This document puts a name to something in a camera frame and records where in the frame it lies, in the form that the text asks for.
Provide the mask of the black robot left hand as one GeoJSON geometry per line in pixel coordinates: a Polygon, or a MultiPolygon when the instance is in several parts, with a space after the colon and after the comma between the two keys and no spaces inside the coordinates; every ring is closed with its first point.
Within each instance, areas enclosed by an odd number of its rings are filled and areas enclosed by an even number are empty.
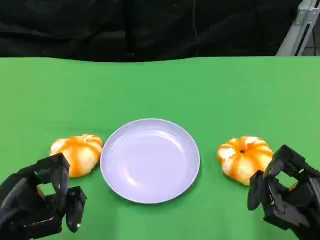
{"type": "Polygon", "coordinates": [[[11,174],[0,185],[0,238],[35,240],[81,226],[86,195],[69,186],[70,165],[57,153],[11,174]]]}

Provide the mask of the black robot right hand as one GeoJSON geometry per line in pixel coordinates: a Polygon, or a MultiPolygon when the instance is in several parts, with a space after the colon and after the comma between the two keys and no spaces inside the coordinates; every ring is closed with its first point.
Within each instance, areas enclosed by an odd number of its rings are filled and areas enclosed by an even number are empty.
{"type": "Polygon", "coordinates": [[[320,238],[320,172],[285,144],[249,179],[247,208],[259,205],[266,222],[290,229],[300,240],[320,238]]]}

